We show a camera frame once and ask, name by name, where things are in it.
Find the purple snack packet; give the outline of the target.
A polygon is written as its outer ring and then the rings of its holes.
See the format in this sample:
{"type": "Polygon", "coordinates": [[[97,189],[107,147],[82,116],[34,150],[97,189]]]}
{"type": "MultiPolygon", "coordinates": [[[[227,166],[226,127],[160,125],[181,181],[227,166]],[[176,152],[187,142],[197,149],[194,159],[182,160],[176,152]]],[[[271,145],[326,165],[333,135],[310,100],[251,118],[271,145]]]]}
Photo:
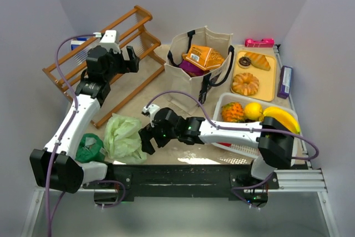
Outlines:
{"type": "Polygon", "coordinates": [[[193,65],[191,62],[183,60],[179,67],[185,71],[191,77],[199,77],[205,74],[205,71],[200,69],[199,67],[193,65]]]}

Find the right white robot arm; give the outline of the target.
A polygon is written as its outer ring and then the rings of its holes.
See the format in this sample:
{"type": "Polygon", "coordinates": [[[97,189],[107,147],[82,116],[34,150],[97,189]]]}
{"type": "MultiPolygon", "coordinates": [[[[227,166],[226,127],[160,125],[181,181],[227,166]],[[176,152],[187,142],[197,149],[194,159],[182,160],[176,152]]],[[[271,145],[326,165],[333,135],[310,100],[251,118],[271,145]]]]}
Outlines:
{"type": "Polygon", "coordinates": [[[262,122],[228,123],[203,117],[177,115],[170,108],[150,105],[142,114],[150,122],[139,130],[142,150],[150,155],[173,139],[186,145],[230,143],[256,148],[259,156],[251,165],[250,175],[264,180],[275,170],[290,169],[296,154],[295,134],[278,120],[266,117],[262,122]]]}

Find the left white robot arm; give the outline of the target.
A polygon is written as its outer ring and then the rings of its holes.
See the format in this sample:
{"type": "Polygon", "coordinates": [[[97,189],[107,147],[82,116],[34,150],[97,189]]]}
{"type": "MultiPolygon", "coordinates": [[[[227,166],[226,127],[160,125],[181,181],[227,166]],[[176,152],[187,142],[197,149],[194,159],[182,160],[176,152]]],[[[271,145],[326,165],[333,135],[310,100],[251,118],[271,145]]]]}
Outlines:
{"type": "Polygon", "coordinates": [[[118,74],[136,73],[139,57],[132,46],[127,53],[96,46],[88,51],[87,67],[80,75],[72,106],[52,139],[35,149],[29,160],[37,185],[75,193],[86,183],[103,180],[108,166],[101,162],[80,163],[75,157],[81,138],[110,92],[118,74]]]}

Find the beige canvas tote bag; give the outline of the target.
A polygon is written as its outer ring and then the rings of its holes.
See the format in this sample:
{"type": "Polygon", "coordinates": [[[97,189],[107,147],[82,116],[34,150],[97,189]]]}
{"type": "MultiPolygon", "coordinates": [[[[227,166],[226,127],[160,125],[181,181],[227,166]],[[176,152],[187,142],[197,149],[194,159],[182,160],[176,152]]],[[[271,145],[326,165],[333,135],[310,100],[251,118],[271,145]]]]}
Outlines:
{"type": "Polygon", "coordinates": [[[210,89],[224,84],[233,68],[234,47],[232,33],[217,33],[207,26],[176,35],[166,56],[164,69],[167,90],[179,90],[190,94],[200,103],[205,103],[210,89]],[[186,60],[186,56],[197,46],[218,52],[224,62],[217,68],[202,70],[186,60]]]}

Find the orange snack packet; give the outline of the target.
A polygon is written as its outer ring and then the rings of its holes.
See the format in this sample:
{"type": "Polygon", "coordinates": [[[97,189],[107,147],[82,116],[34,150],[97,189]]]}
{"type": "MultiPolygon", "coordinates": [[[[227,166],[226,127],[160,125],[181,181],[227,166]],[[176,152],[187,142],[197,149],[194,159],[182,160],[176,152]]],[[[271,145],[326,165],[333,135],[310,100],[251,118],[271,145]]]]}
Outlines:
{"type": "Polygon", "coordinates": [[[201,70],[212,70],[219,68],[225,58],[215,49],[192,44],[187,53],[182,54],[182,58],[201,70]]]}

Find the yellow lemon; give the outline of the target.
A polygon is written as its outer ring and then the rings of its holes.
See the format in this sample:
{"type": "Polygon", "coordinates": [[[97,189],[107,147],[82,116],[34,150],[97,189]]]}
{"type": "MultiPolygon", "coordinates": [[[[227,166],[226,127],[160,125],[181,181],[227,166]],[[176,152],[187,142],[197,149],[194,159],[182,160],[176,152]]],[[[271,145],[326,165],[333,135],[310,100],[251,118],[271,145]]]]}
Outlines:
{"type": "Polygon", "coordinates": [[[244,107],[244,114],[246,119],[258,121],[262,116],[262,105],[251,102],[244,107]]]}

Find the light green plastic bag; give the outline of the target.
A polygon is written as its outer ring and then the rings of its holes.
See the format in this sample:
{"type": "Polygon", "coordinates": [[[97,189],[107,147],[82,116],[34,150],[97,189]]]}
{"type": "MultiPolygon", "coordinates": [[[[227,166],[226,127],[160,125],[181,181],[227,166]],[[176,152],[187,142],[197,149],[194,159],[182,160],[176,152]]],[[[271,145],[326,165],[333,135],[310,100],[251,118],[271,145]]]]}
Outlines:
{"type": "Polygon", "coordinates": [[[112,114],[104,132],[104,149],[110,159],[125,164],[142,164],[147,154],[142,151],[138,118],[112,114]]]}

